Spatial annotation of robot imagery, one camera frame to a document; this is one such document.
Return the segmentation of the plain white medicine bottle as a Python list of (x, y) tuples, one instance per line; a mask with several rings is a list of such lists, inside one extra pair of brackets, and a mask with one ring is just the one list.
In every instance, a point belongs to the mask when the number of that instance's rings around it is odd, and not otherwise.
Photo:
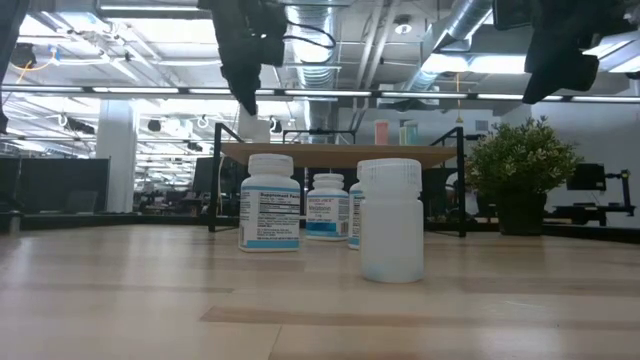
[(260, 120), (256, 115), (250, 115), (243, 106), (240, 106), (237, 134), (246, 142), (269, 143), (270, 122)]
[(381, 283), (424, 277), (424, 208), (421, 164), (386, 158), (359, 163), (361, 274)]

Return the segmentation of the dark office partition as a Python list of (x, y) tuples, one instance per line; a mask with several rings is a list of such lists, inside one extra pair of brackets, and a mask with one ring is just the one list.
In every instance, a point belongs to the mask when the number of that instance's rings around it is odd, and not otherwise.
[(0, 201), (26, 213), (105, 210), (108, 159), (0, 158)]

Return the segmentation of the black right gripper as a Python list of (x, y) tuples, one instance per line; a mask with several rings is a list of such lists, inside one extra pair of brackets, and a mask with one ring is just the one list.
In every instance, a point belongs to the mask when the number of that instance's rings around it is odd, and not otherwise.
[[(596, 35), (625, 27), (625, 0), (530, 0), (533, 36), (528, 60), (548, 60), (579, 50)], [(536, 104), (561, 89), (586, 92), (599, 70), (599, 59), (579, 55), (548, 63), (531, 73), (522, 102)]]

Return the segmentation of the wooden shelf with black frame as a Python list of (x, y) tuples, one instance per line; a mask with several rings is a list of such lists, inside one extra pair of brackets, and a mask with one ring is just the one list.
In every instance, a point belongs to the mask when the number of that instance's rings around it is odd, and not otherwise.
[(295, 143), (248, 143), (222, 123), (214, 126), (213, 170), (208, 209), (208, 231), (214, 233), (220, 226), (235, 226), (235, 220), (220, 220), (222, 210), (219, 199), (220, 165), (231, 159), (241, 165), (248, 163), (253, 154), (272, 153), (291, 157), (297, 168), (354, 169), (358, 162), (379, 158), (408, 158), (420, 162), (424, 169), (456, 160), (459, 186), (458, 196), (465, 192), (465, 135), (464, 129), (455, 127), (429, 146), (399, 145), (336, 145)]

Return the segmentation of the white building column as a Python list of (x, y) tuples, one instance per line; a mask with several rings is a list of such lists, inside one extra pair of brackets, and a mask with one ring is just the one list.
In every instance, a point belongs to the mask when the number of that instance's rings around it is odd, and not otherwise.
[(106, 211), (133, 210), (139, 115), (130, 101), (102, 100), (96, 157), (109, 160)]

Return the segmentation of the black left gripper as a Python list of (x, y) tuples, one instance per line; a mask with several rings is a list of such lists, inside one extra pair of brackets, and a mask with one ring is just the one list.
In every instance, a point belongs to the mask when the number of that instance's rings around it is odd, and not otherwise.
[(261, 65), (243, 1), (198, 0), (198, 8), (211, 13), (222, 75), (236, 100), (253, 116), (257, 114), (256, 91), (260, 88)]

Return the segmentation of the large white labelled medicine bottle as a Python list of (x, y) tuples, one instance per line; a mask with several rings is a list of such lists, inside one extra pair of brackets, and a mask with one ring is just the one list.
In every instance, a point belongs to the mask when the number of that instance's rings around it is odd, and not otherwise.
[(306, 196), (306, 238), (339, 242), (348, 238), (349, 195), (344, 176), (322, 173), (313, 177)]
[(241, 183), (238, 247), (244, 252), (300, 248), (301, 186), (290, 156), (253, 154)]
[(348, 247), (352, 250), (360, 248), (360, 203), (363, 199), (361, 189), (361, 163), (356, 168), (356, 182), (349, 189), (349, 227)]

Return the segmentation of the corrugated silver duct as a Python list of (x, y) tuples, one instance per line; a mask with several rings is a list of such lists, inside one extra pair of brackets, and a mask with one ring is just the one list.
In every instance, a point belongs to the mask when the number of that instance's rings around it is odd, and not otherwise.
[(297, 69), (299, 86), (302, 89), (331, 89), (335, 86), (335, 10), (320, 6), (293, 6), (287, 9), (289, 19), (311, 29), (294, 27), (292, 34), (311, 40), (312, 43), (292, 43), (295, 61), (302, 66)]

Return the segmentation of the dark desk monitor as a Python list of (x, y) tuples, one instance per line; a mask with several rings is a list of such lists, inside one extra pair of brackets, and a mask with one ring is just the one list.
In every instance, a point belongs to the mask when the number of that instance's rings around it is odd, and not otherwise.
[(569, 191), (605, 191), (606, 173), (601, 164), (581, 163), (566, 181)]

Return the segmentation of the bushy green potted plant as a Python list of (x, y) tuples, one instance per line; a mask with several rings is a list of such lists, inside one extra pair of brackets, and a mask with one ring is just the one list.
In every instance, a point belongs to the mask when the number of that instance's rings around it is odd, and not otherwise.
[(466, 183), (493, 201), (500, 233), (540, 236), (547, 194), (564, 184), (582, 158), (561, 140), (546, 116), (499, 123), (472, 147)]

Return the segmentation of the smooth silver ceiling duct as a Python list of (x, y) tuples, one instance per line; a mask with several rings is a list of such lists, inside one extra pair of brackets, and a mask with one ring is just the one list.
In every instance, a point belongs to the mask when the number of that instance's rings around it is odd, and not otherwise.
[(442, 60), (442, 65), (437, 65), (439, 51), (455, 43), (462, 43), (470, 48), (473, 35), (492, 12), (492, 3), (493, 0), (455, 0), (450, 14), (427, 28), (420, 44), (421, 63), (407, 79), (402, 90), (429, 90), (438, 76), (445, 72), (444, 62), (447, 57)]

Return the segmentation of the black monitor stand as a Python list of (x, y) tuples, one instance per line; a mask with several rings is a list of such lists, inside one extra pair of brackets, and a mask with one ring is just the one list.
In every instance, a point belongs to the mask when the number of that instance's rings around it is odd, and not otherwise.
[(619, 173), (606, 173), (606, 179), (618, 179), (621, 181), (622, 186), (622, 200), (623, 202), (620, 204), (610, 203), (607, 206), (608, 212), (614, 213), (626, 213), (628, 217), (635, 216), (636, 207), (631, 203), (631, 193), (630, 193), (630, 171), (628, 169), (623, 169)]

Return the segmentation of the overhead light bar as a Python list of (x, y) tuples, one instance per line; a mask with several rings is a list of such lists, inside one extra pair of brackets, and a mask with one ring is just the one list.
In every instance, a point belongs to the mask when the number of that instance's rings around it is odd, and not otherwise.
[[(64, 85), (4, 85), (3, 90), (11, 93), (38, 94), (68, 97), (118, 97), (118, 98), (231, 98), (227, 88), (189, 87), (104, 87), (104, 86), (64, 86)], [(522, 101), (520, 94), (502, 93), (462, 93), (462, 92), (407, 92), (407, 91), (367, 91), (367, 90), (322, 90), (322, 89), (259, 89), (258, 99), (392, 99), (392, 100), (463, 100), (463, 101)], [(543, 102), (585, 103), (585, 104), (633, 104), (640, 105), (640, 96), (604, 95), (550, 95)]]

